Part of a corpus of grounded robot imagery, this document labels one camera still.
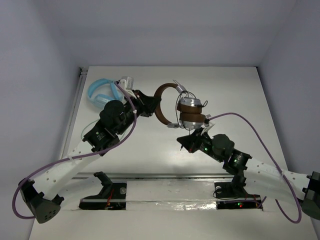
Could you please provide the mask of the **brown silver headphones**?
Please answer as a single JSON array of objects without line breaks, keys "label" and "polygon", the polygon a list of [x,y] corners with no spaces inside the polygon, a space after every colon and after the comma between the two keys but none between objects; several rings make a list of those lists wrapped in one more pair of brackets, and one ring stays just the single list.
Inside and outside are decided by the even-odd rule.
[{"label": "brown silver headphones", "polygon": [[173,88],[178,92],[175,103],[176,122],[171,122],[164,116],[161,104],[155,110],[156,118],[168,128],[180,128],[188,131],[200,128],[206,118],[202,114],[202,109],[206,106],[206,103],[202,104],[200,99],[176,80],[173,80],[173,83],[165,83],[159,86],[154,96],[162,98],[163,92],[168,88]]}]

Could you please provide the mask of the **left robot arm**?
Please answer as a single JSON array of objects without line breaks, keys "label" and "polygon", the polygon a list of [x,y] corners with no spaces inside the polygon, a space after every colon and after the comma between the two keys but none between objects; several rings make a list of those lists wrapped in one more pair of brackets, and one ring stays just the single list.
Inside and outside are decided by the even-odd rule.
[{"label": "left robot arm", "polygon": [[94,127],[65,158],[42,167],[19,183],[15,194],[21,195],[38,223],[48,222],[60,211],[66,199],[63,188],[73,177],[126,141],[128,135],[123,139],[119,136],[127,129],[131,134],[138,117],[152,116],[161,102],[161,97],[147,96],[140,90],[132,93],[124,94],[125,103],[120,100],[106,103]]}]

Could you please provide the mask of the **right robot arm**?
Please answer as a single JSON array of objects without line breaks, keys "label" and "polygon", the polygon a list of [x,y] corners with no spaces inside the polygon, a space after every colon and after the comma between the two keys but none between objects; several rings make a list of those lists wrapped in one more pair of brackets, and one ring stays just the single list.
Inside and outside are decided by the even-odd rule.
[{"label": "right robot arm", "polygon": [[225,134],[210,137],[202,129],[177,138],[189,153],[201,151],[222,163],[222,168],[233,176],[231,192],[238,197],[260,195],[298,204],[303,213],[318,220],[320,218],[320,174],[303,174],[277,169],[259,161],[247,153],[235,149],[235,143]]}]

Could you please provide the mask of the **light blue headphones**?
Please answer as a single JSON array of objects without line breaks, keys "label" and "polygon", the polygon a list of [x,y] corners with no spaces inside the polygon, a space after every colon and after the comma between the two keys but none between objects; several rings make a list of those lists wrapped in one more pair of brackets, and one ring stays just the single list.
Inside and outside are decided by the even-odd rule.
[{"label": "light blue headphones", "polygon": [[[98,93],[94,95],[95,91],[101,87],[108,86],[111,90],[111,95],[105,93]],[[123,94],[115,85],[115,80],[101,78],[94,81],[87,89],[87,99],[97,108],[103,109],[105,105],[110,101],[122,101],[124,99]]]}]

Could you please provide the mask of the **aluminium rail frame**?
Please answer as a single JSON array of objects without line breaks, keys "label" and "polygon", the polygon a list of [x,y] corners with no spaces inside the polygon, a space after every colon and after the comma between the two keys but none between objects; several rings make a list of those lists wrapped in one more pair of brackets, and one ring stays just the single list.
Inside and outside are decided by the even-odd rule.
[{"label": "aluminium rail frame", "polygon": [[69,114],[69,119],[66,125],[66,130],[65,134],[62,140],[61,148],[60,148],[60,154],[59,158],[62,159],[63,156],[66,154],[66,151],[68,150],[69,143],[70,143],[70,137],[72,134],[73,126],[74,126],[74,115],[76,115],[76,111],[78,110],[79,104],[80,104],[80,99],[82,96],[82,91],[84,88],[84,84],[86,81],[86,77],[88,74],[89,67],[88,66],[83,66],[79,68],[79,75],[78,75],[78,82],[73,98],[73,102],[71,105],[70,109],[70,114]]}]

